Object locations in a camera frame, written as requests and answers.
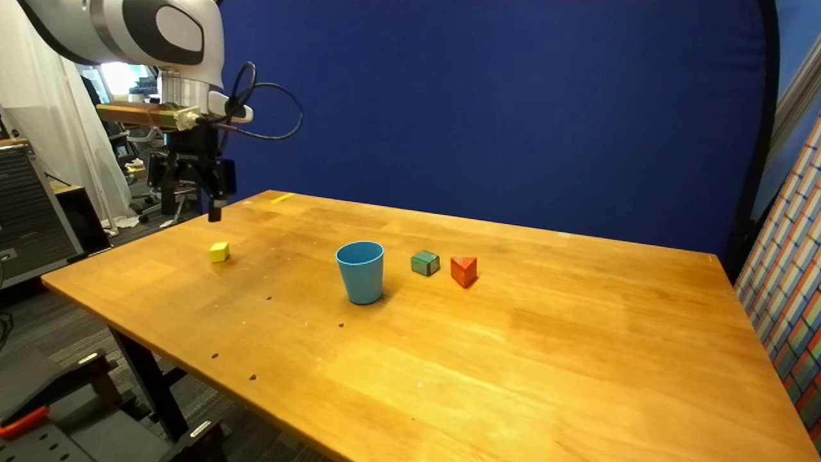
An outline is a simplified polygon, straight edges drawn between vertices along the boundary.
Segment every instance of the floor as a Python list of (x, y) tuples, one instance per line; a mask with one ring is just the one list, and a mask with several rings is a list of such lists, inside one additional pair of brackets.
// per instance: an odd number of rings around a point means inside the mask
[[(123, 232), (113, 240), (113, 244), (127, 244), (156, 232), (161, 218), (151, 218), (132, 232)], [(123, 355), (118, 353), (105, 323), (82, 309), (46, 294), (36, 281), (25, 285), (16, 285), (10, 290), (0, 290), (0, 314), (14, 314), (14, 333), (7, 337), (0, 359), (14, 356), (23, 349), (34, 349), (46, 355), (50, 359), (66, 364), (79, 359), (84, 353), (105, 349), (111, 359), (118, 362), (113, 369), (113, 381), (118, 390), (132, 390), (138, 396), (138, 389), (132, 381)], [(174, 399), (191, 424), (198, 422), (222, 422), (229, 432), (225, 454), (234, 462), (324, 462), (325, 458), (310, 450), (302, 440), (291, 432), (269, 426), (251, 409), (240, 405), (229, 396), (209, 389), (195, 378), (183, 378), (174, 389)], [(156, 437), (164, 437), (159, 424), (151, 418), (141, 422)]]

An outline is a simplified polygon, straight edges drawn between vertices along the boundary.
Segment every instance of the wooden table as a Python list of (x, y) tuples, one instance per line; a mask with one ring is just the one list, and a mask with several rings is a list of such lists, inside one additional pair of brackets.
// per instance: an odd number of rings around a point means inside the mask
[[(388, 251), (369, 309), (334, 262), (352, 240)], [(45, 281), (349, 460), (815, 460), (710, 255), (263, 192)]]

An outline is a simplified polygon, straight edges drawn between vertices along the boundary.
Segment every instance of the blue backdrop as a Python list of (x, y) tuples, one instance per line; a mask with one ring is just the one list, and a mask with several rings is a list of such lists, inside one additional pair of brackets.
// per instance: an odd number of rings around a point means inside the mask
[[(281, 187), (724, 251), (755, 158), (751, 0), (229, 0), (245, 59), (309, 111), (234, 137), (242, 196)], [(256, 131), (291, 102), (259, 91)]]

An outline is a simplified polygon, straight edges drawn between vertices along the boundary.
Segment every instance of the green block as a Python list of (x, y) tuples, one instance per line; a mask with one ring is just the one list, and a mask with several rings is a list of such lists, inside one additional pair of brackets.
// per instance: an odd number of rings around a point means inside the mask
[(440, 255), (434, 251), (415, 251), (410, 256), (410, 269), (423, 274), (423, 278), (432, 278), (434, 273), (440, 273)]

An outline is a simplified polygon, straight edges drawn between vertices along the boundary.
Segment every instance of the yellow block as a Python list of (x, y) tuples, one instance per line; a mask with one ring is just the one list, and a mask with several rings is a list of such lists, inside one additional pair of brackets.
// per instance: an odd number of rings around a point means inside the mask
[(215, 241), (209, 250), (211, 262), (225, 262), (229, 259), (229, 241)]

